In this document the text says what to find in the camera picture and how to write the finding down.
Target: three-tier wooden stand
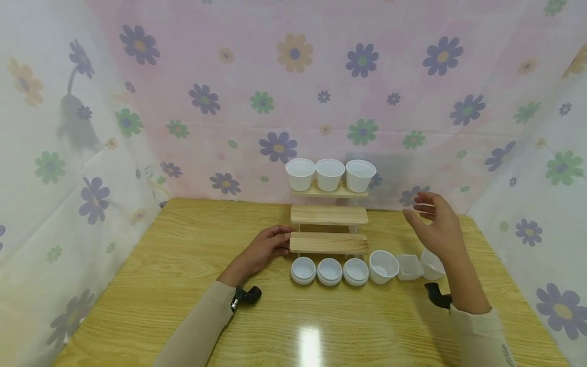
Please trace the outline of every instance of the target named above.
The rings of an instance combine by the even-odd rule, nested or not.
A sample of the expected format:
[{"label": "three-tier wooden stand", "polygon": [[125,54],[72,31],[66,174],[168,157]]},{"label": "three-tier wooden stand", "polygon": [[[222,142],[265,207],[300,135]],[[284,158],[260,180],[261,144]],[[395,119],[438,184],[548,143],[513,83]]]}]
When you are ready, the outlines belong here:
[{"label": "three-tier wooden stand", "polygon": [[[298,225],[289,241],[289,250],[306,254],[366,255],[369,253],[367,236],[358,234],[360,225],[367,224],[367,211],[358,207],[357,201],[368,195],[367,191],[354,193],[341,182],[335,191],[326,192],[318,188],[316,181],[306,191],[292,193],[305,197],[327,197],[346,199],[345,206],[292,205],[291,223]],[[302,224],[347,225],[349,233],[302,232]]]}]

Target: floral fabric backdrop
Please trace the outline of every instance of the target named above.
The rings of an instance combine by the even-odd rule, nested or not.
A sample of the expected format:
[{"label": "floral fabric backdrop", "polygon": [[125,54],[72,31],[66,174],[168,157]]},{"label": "floral fabric backdrop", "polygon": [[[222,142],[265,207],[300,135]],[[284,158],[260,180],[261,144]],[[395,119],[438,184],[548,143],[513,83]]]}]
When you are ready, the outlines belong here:
[{"label": "floral fabric backdrop", "polygon": [[[583,1],[30,3],[0,15],[3,365],[50,363],[170,197],[300,203],[290,159],[363,158],[363,205],[431,190],[466,213],[504,175],[527,194],[507,169],[534,127],[579,138],[549,124],[579,107],[559,98],[587,62]],[[549,189],[584,184],[578,144],[554,151]],[[552,218],[521,208],[500,222],[544,248]],[[514,279],[580,353],[583,324],[569,347],[560,330],[585,290],[555,268],[531,292]]]},{"label": "floral fabric backdrop", "polygon": [[469,214],[575,366],[587,361],[587,44]]},{"label": "floral fabric backdrop", "polygon": [[0,34],[0,365],[47,366],[168,190],[86,6],[10,0]]}]

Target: white plastic cup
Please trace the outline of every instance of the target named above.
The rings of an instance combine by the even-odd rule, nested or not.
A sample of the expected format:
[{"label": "white plastic cup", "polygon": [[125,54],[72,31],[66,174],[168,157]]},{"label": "white plastic cup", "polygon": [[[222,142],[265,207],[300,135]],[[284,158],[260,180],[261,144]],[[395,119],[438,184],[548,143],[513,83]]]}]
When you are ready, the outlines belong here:
[{"label": "white plastic cup", "polygon": [[375,166],[366,160],[353,159],[346,163],[346,187],[354,193],[367,190],[371,179],[377,173]]},{"label": "white plastic cup", "polygon": [[400,271],[397,273],[400,280],[416,280],[424,275],[424,269],[416,255],[398,255],[397,262],[400,264]]},{"label": "white plastic cup", "polygon": [[293,281],[300,285],[310,284],[316,278],[316,265],[309,257],[298,257],[289,272]]},{"label": "white plastic cup", "polygon": [[318,173],[318,188],[322,191],[334,191],[338,188],[338,182],[345,173],[345,165],[341,161],[326,158],[316,162]]},{"label": "white plastic cup", "polygon": [[369,278],[377,284],[385,284],[400,271],[400,264],[395,256],[383,250],[377,250],[369,256]]},{"label": "white plastic cup", "polygon": [[309,159],[292,159],[285,165],[285,171],[289,177],[289,186],[294,191],[306,191],[312,185],[315,170],[316,165]]},{"label": "white plastic cup", "polygon": [[420,264],[424,270],[424,278],[428,280],[442,278],[445,274],[444,266],[438,256],[434,255],[427,248],[425,248],[420,255]]},{"label": "white plastic cup", "polygon": [[342,267],[340,263],[331,257],[327,257],[318,264],[318,280],[329,287],[340,283],[342,279]]},{"label": "white plastic cup", "polygon": [[342,275],[349,285],[360,287],[369,279],[369,267],[363,260],[352,258],[342,267]]}]

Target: left hand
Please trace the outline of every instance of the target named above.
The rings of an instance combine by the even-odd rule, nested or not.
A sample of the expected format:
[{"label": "left hand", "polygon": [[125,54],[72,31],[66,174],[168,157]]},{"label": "left hand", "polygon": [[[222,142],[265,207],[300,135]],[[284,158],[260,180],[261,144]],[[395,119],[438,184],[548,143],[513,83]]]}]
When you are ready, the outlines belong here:
[{"label": "left hand", "polygon": [[216,280],[231,287],[242,285],[273,258],[289,254],[290,233],[294,231],[286,225],[274,225],[262,230]]}]

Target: wood grain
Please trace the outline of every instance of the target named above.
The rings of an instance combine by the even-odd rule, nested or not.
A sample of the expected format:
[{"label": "wood grain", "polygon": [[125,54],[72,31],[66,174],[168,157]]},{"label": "wood grain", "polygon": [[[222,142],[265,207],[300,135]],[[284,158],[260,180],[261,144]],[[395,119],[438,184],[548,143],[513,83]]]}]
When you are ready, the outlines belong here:
[{"label": "wood grain", "polygon": [[294,232],[289,250],[297,254],[366,255],[369,245],[364,234]]},{"label": "wood grain", "polygon": [[363,207],[292,205],[292,224],[359,225],[367,224],[367,211]]},{"label": "wood grain", "polygon": [[369,195],[369,191],[363,191],[362,193],[355,193],[350,191],[344,182],[340,182],[338,188],[334,191],[322,191],[318,188],[318,182],[312,181],[312,185],[306,191],[295,191],[291,190],[292,194],[296,194],[299,196],[309,196],[309,197],[343,197],[343,198],[352,198],[352,197],[365,197]]},{"label": "wood grain", "polygon": [[[290,207],[170,200],[55,365],[150,366],[204,290],[251,239],[263,228],[289,224]],[[401,213],[370,210],[369,220],[359,232],[369,238],[371,251],[422,251]],[[567,366],[474,222],[461,217],[461,225],[517,364]],[[459,364],[448,314],[427,299],[425,279],[301,286],[289,277],[296,257],[276,258],[248,281],[247,287],[257,285],[263,296],[254,307],[239,308],[209,366]],[[316,264],[324,257],[344,260],[309,257]],[[446,279],[439,284],[448,293]]]}]

